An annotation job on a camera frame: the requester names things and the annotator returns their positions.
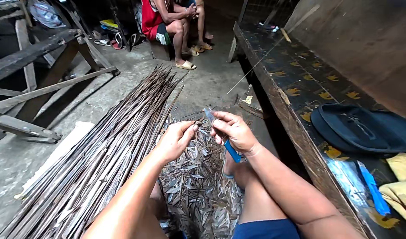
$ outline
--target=bundle of sticks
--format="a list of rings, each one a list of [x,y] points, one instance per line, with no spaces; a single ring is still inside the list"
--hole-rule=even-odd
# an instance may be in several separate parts
[[[80,238],[153,149],[178,95],[180,79],[157,66],[91,131],[21,195],[19,212],[0,237]]]
[[[188,238],[231,238],[238,223],[243,194],[234,179],[222,176],[225,148],[210,136],[210,127],[203,121],[184,153],[160,174],[172,215],[160,224],[167,232],[179,229]]]

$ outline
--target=stool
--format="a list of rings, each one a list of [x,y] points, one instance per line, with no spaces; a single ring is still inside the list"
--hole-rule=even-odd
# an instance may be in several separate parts
[[[153,58],[170,61],[169,46],[162,45],[158,41],[149,41]]]

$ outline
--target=blue shorts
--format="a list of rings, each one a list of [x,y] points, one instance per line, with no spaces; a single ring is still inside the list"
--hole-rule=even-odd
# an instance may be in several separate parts
[[[232,239],[300,239],[290,219],[245,222],[235,227]]]
[[[197,6],[196,0],[185,0],[183,3],[181,3],[181,6],[188,8],[191,6],[191,4],[194,3],[194,6]]]

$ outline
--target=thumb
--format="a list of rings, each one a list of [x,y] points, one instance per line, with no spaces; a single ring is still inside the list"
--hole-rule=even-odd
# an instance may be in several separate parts
[[[191,125],[182,135],[182,138],[179,140],[179,143],[183,146],[187,146],[191,138],[193,138],[194,133],[199,127],[197,125]]]
[[[227,122],[217,119],[213,122],[213,127],[219,129],[220,131],[226,133],[228,136],[231,136],[232,128]]]

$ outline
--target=red tank top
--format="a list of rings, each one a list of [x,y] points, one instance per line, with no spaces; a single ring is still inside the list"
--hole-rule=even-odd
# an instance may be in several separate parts
[[[143,4],[143,33],[148,40],[153,41],[156,39],[157,27],[163,22],[162,16],[159,12],[155,12],[150,4],[150,0],[142,0]]]

